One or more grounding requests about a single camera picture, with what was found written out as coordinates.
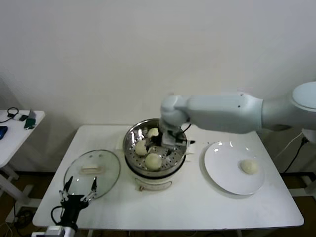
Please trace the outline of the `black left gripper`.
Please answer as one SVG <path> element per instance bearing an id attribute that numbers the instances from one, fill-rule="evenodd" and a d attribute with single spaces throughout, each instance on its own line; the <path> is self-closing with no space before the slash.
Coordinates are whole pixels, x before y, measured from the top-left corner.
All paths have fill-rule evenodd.
<path id="1" fill-rule="evenodd" d="M 91 191 L 87 195 L 69 195 L 68 190 L 71 186 L 73 176 L 65 183 L 63 190 L 59 191 L 61 205 L 64 209 L 59 224 L 61 226 L 76 226 L 77 219 L 81 210 L 88 207 L 88 202 L 95 199 L 97 195 L 97 178 L 94 177 Z"/>

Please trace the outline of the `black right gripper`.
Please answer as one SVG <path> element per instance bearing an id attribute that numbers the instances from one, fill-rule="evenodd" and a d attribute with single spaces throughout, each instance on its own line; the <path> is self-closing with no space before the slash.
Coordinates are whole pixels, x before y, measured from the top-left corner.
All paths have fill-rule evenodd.
<path id="1" fill-rule="evenodd" d="M 150 140 L 150 144 L 145 146 L 147 153 L 150 151 L 152 146 L 161 146 L 162 133 L 159 130 L 159 128 L 152 128 L 149 130 L 149 140 Z M 166 154 L 165 154 L 165 157 L 166 158 L 169 157 L 172 153 L 173 153 L 173 150 L 168 149 Z"/>

